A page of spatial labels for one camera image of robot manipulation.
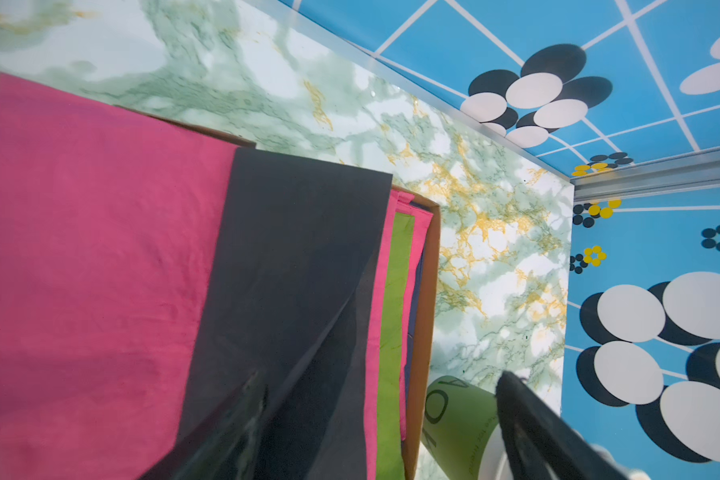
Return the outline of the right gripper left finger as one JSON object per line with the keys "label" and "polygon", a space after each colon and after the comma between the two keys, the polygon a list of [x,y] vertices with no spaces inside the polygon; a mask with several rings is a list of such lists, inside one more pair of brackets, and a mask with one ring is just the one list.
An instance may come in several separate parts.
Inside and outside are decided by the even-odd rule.
{"label": "right gripper left finger", "polygon": [[254,370],[139,479],[252,479],[268,403],[265,376]]}

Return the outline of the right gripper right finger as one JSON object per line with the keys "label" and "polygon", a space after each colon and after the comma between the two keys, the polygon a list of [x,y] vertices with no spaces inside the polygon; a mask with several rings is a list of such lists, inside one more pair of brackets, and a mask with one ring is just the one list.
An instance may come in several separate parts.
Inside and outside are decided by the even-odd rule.
{"label": "right gripper right finger", "polygon": [[496,399],[504,447],[515,479],[625,477],[514,373],[502,373]]}

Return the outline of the black top napkin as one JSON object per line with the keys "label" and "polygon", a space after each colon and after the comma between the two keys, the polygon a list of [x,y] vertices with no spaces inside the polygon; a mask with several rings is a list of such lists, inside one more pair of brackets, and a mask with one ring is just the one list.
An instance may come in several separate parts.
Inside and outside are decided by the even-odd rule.
{"label": "black top napkin", "polygon": [[366,476],[366,345],[391,183],[236,152],[177,442],[259,370],[269,403],[252,479]]}

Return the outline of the stack of paper cups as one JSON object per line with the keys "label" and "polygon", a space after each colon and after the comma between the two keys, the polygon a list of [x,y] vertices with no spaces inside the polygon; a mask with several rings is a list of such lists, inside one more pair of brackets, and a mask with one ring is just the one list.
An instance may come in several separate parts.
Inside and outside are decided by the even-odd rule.
{"label": "stack of paper cups", "polygon": [[421,441],[451,480],[511,480],[493,393],[454,376],[428,387]]}

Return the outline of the stack of coloured napkins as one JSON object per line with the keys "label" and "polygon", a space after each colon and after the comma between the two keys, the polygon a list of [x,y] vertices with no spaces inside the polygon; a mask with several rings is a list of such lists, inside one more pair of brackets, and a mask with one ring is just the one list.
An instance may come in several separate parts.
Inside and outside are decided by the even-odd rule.
{"label": "stack of coloured napkins", "polygon": [[0,73],[0,479],[176,439],[236,148]]}

